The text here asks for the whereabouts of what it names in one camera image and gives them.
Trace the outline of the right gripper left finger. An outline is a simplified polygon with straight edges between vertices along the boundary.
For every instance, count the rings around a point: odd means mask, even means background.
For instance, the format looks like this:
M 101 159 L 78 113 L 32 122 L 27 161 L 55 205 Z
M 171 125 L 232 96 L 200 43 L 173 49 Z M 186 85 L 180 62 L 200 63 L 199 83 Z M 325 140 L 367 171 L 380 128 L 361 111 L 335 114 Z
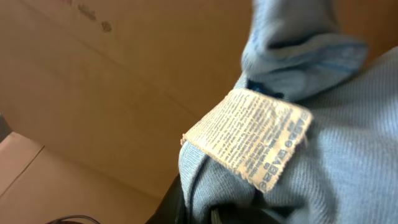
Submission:
M 178 174 L 154 214 L 146 224 L 189 224 L 180 174 Z

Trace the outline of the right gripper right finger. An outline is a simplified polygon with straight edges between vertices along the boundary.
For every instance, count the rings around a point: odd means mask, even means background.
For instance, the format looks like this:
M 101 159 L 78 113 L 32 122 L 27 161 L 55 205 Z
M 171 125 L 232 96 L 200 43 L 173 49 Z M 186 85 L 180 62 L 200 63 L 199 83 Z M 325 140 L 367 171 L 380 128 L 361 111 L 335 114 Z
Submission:
M 257 208 L 220 205 L 211 211 L 211 224 L 280 224 L 280 222 Z

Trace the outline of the light blue t-shirt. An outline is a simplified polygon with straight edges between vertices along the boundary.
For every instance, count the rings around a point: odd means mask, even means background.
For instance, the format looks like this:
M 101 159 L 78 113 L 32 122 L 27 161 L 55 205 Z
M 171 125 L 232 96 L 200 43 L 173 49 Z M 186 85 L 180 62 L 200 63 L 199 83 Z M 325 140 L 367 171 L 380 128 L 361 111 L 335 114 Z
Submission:
M 242 74 L 185 138 L 189 223 L 220 205 L 282 223 L 397 222 L 397 49 L 362 70 L 366 44 L 331 1 L 255 1 Z

